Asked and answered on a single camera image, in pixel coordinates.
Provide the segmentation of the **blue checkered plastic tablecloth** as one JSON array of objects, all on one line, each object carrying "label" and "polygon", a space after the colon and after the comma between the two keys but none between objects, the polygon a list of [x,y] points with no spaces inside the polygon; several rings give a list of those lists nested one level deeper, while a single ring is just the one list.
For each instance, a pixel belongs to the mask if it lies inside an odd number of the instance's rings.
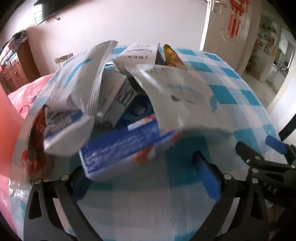
[{"label": "blue checkered plastic tablecloth", "polygon": [[235,152],[241,141],[266,159],[285,158],[265,144],[277,137],[269,115],[249,85],[220,57],[178,48],[187,70],[213,90],[230,118],[233,133],[190,134],[163,156],[110,182],[93,182],[79,206],[104,240],[189,240],[208,216],[214,200],[199,181],[192,154],[235,179],[245,179],[248,166]]}]

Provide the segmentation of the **pink heart bed blanket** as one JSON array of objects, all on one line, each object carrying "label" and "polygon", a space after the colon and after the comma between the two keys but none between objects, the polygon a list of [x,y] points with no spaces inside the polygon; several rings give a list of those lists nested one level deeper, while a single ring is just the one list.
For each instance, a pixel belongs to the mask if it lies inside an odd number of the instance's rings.
[{"label": "pink heart bed blanket", "polygon": [[9,197],[9,175],[15,144],[24,122],[21,114],[1,88],[1,214],[11,229],[22,237],[14,224]]}]

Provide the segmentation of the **white bedroom door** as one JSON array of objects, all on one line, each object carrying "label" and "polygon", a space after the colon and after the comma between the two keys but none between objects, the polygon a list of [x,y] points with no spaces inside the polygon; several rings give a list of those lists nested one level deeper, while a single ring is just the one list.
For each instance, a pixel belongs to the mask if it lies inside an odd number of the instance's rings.
[{"label": "white bedroom door", "polygon": [[262,1],[207,1],[200,50],[214,53],[240,75],[256,39]]}]

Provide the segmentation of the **wall power outlet strip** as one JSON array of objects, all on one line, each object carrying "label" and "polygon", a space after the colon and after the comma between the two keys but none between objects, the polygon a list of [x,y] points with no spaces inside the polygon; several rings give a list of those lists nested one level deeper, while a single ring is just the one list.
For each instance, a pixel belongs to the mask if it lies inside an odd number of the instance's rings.
[{"label": "wall power outlet strip", "polygon": [[61,56],[61,57],[57,57],[55,58],[55,63],[56,64],[60,64],[66,60],[68,60],[69,58],[73,57],[73,53],[69,53],[67,55]]}]

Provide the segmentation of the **brown wooden cabinet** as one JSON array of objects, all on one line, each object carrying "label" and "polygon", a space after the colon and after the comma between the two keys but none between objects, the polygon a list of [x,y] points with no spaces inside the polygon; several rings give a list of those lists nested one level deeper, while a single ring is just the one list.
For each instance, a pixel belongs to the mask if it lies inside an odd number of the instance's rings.
[{"label": "brown wooden cabinet", "polygon": [[35,81],[41,75],[34,61],[29,40],[20,44],[15,54],[1,70],[1,85],[10,94],[20,87]]}]

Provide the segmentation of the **white milk carton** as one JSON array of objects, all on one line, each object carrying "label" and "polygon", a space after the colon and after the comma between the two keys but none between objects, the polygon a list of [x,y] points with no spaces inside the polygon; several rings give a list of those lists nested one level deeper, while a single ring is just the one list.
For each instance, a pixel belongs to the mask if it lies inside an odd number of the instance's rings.
[{"label": "white milk carton", "polygon": [[120,71],[137,64],[156,64],[158,52],[159,43],[135,42],[120,53],[113,60],[113,63]]}]

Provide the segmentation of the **yellow chip bag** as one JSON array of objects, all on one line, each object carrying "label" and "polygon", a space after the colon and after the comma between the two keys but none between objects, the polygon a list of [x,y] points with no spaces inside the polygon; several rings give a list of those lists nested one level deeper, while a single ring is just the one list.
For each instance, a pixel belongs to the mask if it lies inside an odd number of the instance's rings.
[{"label": "yellow chip bag", "polygon": [[170,67],[175,67],[187,71],[182,60],[179,58],[177,53],[171,48],[170,45],[165,44],[163,47],[165,54],[165,65]]}]

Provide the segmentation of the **red door decoration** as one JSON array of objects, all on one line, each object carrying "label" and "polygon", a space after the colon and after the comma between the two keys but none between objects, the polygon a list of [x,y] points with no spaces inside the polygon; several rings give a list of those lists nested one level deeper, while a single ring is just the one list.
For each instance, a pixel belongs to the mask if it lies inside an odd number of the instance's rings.
[{"label": "red door decoration", "polygon": [[227,30],[230,39],[238,35],[242,17],[248,12],[249,0],[230,0],[230,18],[227,23]]}]

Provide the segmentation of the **blue white snack box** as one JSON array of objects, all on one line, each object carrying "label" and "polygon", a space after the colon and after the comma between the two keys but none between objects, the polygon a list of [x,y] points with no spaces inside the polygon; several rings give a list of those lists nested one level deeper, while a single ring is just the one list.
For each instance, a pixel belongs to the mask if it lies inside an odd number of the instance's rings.
[{"label": "blue white snack box", "polygon": [[180,138],[178,130],[161,130],[154,114],[91,140],[79,150],[85,176],[104,182],[161,155]]}]

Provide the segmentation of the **blue tissue pack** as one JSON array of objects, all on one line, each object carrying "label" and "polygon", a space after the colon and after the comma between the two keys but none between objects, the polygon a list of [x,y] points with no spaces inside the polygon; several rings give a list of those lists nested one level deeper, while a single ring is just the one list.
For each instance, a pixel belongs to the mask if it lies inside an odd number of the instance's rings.
[{"label": "blue tissue pack", "polygon": [[128,108],[125,110],[118,123],[117,128],[125,127],[131,123],[135,123],[154,113],[151,101],[148,96],[138,95],[130,103]]}]

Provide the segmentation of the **folded clothes pile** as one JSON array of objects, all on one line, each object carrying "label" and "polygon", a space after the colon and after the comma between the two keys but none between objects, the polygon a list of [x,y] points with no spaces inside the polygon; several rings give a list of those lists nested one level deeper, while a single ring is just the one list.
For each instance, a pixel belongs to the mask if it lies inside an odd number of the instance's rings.
[{"label": "folded clothes pile", "polygon": [[28,38],[26,30],[21,30],[12,36],[12,38],[3,46],[1,50],[1,66],[4,66],[8,60],[16,53],[19,46]]}]

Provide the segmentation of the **red snack wrapper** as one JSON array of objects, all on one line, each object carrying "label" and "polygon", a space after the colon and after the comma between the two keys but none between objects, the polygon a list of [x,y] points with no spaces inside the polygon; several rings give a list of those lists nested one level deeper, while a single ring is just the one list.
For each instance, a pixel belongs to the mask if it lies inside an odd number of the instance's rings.
[{"label": "red snack wrapper", "polygon": [[45,178],[47,165],[46,154],[44,152],[44,130],[47,127],[46,110],[48,106],[44,104],[34,118],[30,130],[27,149],[22,152],[22,165],[26,167],[29,180],[35,181],[37,178]]}]

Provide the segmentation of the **wall mounted black television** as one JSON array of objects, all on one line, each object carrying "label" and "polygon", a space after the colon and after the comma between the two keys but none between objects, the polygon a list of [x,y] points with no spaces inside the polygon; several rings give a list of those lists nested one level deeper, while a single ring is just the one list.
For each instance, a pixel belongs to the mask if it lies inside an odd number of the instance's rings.
[{"label": "wall mounted black television", "polygon": [[56,13],[78,3],[79,0],[38,0],[34,3],[36,26],[53,17]]}]

